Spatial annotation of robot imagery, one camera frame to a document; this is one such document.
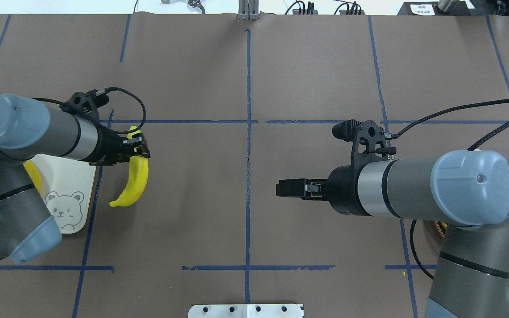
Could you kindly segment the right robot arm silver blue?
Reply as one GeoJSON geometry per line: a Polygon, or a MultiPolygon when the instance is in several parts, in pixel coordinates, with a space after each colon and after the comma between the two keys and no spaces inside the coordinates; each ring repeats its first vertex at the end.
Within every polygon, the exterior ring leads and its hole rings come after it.
{"type": "Polygon", "coordinates": [[[286,179],[279,197],[328,201],[344,215],[447,225],[427,318],[509,318],[509,164],[494,151],[354,159],[327,179],[286,179]]]}

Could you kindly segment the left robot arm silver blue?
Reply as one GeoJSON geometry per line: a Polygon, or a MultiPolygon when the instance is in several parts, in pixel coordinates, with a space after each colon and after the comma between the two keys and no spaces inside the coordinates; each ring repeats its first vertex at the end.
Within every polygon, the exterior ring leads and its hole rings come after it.
{"type": "Polygon", "coordinates": [[[132,157],[150,158],[144,134],[147,118],[143,101],[140,124],[127,131],[102,125],[99,107],[109,102],[109,87],[76,92],[66,102],[0,95],[0,261],[24,264],[56,247],[62,240],[54,216],[45,205],[24,163],[36,155],[62,157],[93,166],[127,163],[132,157]]]}

